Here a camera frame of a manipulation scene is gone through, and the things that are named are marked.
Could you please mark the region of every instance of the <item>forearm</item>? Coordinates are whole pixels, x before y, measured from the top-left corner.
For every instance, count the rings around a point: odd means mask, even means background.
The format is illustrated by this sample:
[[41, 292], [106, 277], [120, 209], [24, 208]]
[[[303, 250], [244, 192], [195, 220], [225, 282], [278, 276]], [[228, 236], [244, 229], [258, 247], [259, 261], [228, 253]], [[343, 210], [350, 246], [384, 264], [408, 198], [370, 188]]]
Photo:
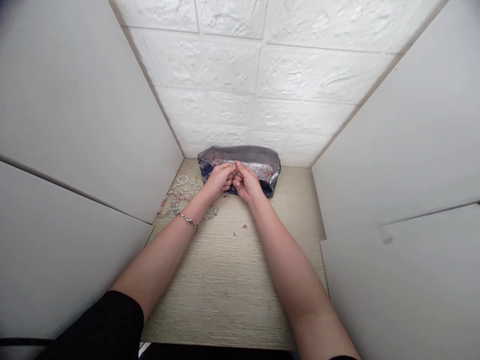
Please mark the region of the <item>forearm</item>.
[[270, 202], [258, 197], [249, 207], [301, 358], [348, 355], [359, 359], [317, 273]]
[[317, 273], [268, 199], [253, 201], [250, 210], [273, 283], [290, 321], [328, 306], [330, 301]]
[[[182, 213], [199, 224], [211, 202], [212, 199], [200, 191]], [[111, 290], [137, 301], [146, 320], [172, 282], [195, 230], [191, 223], [175, 216], [137, 255]]]

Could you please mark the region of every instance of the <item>black sleeve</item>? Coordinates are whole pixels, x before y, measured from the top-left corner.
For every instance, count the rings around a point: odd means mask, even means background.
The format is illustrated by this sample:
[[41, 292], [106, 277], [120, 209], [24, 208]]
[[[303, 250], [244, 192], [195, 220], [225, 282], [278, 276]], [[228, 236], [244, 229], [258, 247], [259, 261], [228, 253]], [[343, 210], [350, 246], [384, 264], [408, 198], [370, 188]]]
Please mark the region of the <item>black sleeve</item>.
[[37, 360], [138, 359], [144, 313], [131, 297], [108, 291]]

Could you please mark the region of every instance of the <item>hand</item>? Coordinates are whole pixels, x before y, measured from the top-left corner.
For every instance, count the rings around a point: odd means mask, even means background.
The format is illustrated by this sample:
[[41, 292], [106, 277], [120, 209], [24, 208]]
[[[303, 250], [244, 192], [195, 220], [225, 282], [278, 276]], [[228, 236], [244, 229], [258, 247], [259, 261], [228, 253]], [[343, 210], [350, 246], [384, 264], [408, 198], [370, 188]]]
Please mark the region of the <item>hand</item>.
[[264, 192], [260, 186], [259, 177], [247, 165], [235, 160], [237, 173], [232, 184], [240, 197], [248, 204], [259, 198], [264, 198]]
[[210, 199], [210, 202], [214, 201], [224, 191], [230, 189], [235, 170], [236, 167], [231, 163], [223, 163], [216, 166], [200, 192], [205, 194]]

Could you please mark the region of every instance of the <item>jewelry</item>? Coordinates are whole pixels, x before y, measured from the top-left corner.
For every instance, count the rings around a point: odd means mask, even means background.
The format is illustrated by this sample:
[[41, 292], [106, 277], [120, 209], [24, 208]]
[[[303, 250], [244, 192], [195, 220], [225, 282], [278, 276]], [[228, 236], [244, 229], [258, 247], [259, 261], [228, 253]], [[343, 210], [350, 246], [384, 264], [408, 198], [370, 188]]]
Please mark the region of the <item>jewelry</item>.
[[[199, 175], [196, 171], [194, 171], [193, 174], [194, 174], [194, 178], [193, 178], [192, 184], [189, 187], [184, 188], [183, 191], [179, 191], [178, 193], [173, 191], [173, 189], [181, 185], [185, 185], [186, 183], [189, 182], [190, 179], [187, 175], [179, 175], [176, 177], [177, 184], [173, 185], [172, 190], [166, 193], [165, 198], [161, 202], [160, 208], [158, 209], [157, 215], [159, 217], [164, 218], [168, 216], [170, 213], [177, 214], [179, 212], [179, 202], [181, 200], [185, 200], [189, 202], [190, 200], [193, 199], [195, 194], [197, 194], [200, 191], [200, 186], [197, 182], [199, 179]], [[170, 203], [170, 208], [165, 213], [162, 213], [165, 203], [167, 202], [167, 199], [169, 198], [170, 195], [174, 195]], [[229, 198], [230, 194], [226, 194], [223, 197]], [[208, 207], [208, 210], [206, 211], [206, 214], [203, 217], [203, 219], [211, 220], [217, 216], [218, 212], [219, 212], [219, 208], [216, 205], [212, 204]]]
[[181, 217], [182, 219], [185, 219], [187, 220], [189, 223], [191, 223], [191, 225], [195, 228], [195, 229], [200, 229], [201, 226], [199, 224], [197, 224], [195, 221], [193, 221], [191, 218], [188, 218], [186, 217], [185, 215], [182, 214], [181, 211], [177, 212], [176, 213], [179, 217]]

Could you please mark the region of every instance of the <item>white cabinet wall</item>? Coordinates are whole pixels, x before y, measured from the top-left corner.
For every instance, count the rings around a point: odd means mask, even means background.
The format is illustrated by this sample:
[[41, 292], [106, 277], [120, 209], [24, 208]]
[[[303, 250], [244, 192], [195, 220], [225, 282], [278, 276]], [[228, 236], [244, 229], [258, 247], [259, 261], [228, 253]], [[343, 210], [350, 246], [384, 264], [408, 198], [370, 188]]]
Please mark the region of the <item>white cabinet wall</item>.
[[0, 162], [0, 337], [55, 339], [153, 227]]
[[105, 1], [3, 1], [0, 159], [151, 224], [183, 160]]
[[480, 356], [479, 19], [450, 0], [312, 168], [328, 288], [364, 359]]

